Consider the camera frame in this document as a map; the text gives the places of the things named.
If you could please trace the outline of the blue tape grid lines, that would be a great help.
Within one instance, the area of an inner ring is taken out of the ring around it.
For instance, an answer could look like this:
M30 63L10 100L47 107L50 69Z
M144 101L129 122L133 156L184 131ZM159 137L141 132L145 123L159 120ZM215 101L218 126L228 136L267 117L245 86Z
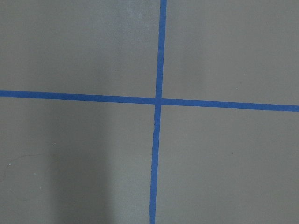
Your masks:
M154 224L156 222L159 141L160 141L161 109L163 105L206 107L206 108L228 108L228 109L243 109L243 110L262 110L262 111L282 111L282 112L299 111L298 105L163 98L166 18L167 18L167 1L162 0L160 1L160 9L159 9L157 72L156 72L156 83L155 83L155 96L153 98L38 92L38 91L14 91L14 90L0 91L1 97L7 97L7 98L33 98L33 99L82 101L82 102L86 101L86 102L153 105L154 106L154 126L153 126L152 157L151 157L150 195L149 195L149 222L151 224Z

